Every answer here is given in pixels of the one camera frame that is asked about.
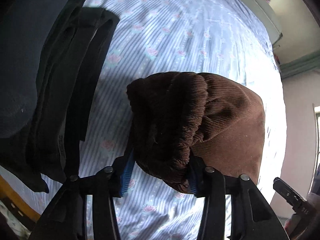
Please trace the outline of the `right hand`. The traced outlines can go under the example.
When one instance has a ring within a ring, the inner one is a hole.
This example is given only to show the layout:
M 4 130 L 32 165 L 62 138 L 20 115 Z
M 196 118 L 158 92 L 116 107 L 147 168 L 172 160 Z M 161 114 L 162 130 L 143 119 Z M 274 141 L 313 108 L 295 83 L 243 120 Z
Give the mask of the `right hand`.
M 289 239 L 319 239 L 319 195 L 309 193 L 306 201 L 316 208 L 316 215 L 306 229 L 300 230 L 296 224 L 294 212 L 284 226 Z

